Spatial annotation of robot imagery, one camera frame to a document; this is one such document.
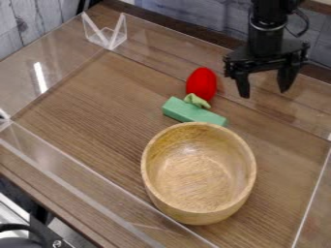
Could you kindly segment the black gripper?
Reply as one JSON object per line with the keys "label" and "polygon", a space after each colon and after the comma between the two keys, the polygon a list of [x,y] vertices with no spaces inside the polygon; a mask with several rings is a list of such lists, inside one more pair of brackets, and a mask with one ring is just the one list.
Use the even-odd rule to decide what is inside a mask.
{"label": "black gripper", "polygon": [[249,98],[248,74],[277,70],[276,81],[284,93],[292,86],[301,67],[308,62],[309,42],[284,39],[276,54],[258,56],[246,45],[237,47],[224,56],[224,75],[233,78],[241,98]]}

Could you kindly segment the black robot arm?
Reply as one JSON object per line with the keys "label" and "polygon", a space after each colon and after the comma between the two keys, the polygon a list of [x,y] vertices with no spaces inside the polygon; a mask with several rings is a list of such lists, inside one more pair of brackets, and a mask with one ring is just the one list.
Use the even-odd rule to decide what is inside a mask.
{"label": "black robot arm", "polygon": [[[234,80],[241,98],[249,97],[248,76],[253,73],[276,70],[281,93],[293,84],[310,48],[310,44],[300,40],[309,29],[309,19],[298,10],[304,1],[250,0],[246,43],[224,56],[224,76]],[[289,15],[297,15],[305,23],[293,39],[285,39],[282,35]]]}

